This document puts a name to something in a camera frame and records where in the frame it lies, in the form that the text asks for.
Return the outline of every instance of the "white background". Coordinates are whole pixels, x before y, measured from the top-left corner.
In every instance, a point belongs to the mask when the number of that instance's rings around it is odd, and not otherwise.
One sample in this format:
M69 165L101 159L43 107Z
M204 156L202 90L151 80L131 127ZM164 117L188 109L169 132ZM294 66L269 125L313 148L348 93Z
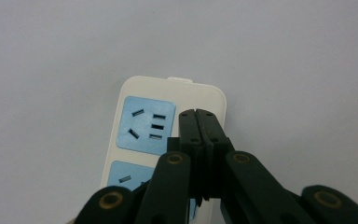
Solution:
M132 76L215 85L236 149L358 202L358 1L0 1L0 224L77 215Z

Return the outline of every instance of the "electrical socket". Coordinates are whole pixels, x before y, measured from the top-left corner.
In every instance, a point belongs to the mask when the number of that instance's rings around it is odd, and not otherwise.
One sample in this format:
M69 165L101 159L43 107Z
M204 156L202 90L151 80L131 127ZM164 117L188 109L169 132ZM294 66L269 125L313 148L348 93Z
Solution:
M117 147L162 155L171 136L175 104L128 96L118 127Z
M131 105L129 103L131 97L136 97L139 101ZM117 111L103 169L101 188L111 184L123 186L123 184L128 185L130 183L134 183L134 187L136 187L141 182L144 182L145 179L150 178L148 176L144 179L138 179L135 174L142 173L142 167L146 167L145 169L155 167L159 156L166 152L166 137L178 136L178 119L174 116L176 111L182 112L190 108L202 108L214 113L223 126L225 123L226 107L227 103L224 93L214 86L194 83L190 79L179 77L169 77L167 79L157 77L129 78L123 83L118 97ZM165 123L154 123L152 122L153 119L150 119L150 116L148 119L139 120L139 118L147 117L140 117L141 115L159 110L165 111L167 108L169 108L168 111L171 111L167 112L167 115L170 114L171 116L165 117ZM155 128L152 129L152 124L163 126L163 129L159 129L159 126L154 126ZM130 168L120 169L119 166L118 168L114 166L112 169L112 163L119 161L140 165L141 168L140 170L135 169L131 171L130 174L127 174L125 171L125 169ZM194 200L191 200L191 204L193 205L190 208L195 207ZM209 223L211 221L212 206L213 200L202 202L202 206L197 207L196 216L189 223Z
M110 166L108 186L120 186L129 190L135 190L144 182L148 181L154 172L154 168L128 163L124 161L114 161ZM189 220L193 220L196 215L196 200L190 200Z

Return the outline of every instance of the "plastic casing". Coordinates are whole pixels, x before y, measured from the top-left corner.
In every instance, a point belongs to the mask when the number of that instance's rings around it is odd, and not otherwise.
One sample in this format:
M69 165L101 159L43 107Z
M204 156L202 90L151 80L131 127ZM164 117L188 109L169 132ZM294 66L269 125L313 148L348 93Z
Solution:
M194 83L190 79L179 77L131 77L122 86L118 98L117 111L110 138L106 162L103 169L101 188L106 187L113 161L124 161L148 167L156 167L159 156L117 147L117 130L120 123L124 100L127 96L137 96L154 100L174 102L175 119L172 126L172 137L178 136L178 115L188 109L201 108L214 113L222 127L226 116L226 96L218 88ZM191 224L210 223L213 200L203 202L198 208Z

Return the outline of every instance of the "blue socket panel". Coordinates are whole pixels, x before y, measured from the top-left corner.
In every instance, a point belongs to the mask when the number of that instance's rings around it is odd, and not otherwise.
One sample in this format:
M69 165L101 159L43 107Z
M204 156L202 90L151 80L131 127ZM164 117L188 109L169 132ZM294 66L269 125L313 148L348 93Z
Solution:
M172 102L128 96L118 127L117 147L159 156L167 152L175 108Z
M119 186L130 190L135 190L144 182L148 181L154 172L154 168L128 163L124 161L114 161L110 166L109 179L107 186ZM190 216L192 220L196 214L196 200L190 200Z

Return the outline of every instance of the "power strip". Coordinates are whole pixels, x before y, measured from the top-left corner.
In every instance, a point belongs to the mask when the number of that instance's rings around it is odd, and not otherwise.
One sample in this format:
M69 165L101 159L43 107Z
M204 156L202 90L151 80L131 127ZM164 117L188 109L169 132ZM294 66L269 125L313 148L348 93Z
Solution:
M222 127L226 97L214 86L179 77L131 77L122 86L101 187L134 190L149 180L168 137L178 136L177 116L188 109L214 113ZM190 203L190 223L210 223L213 200L196 208Z

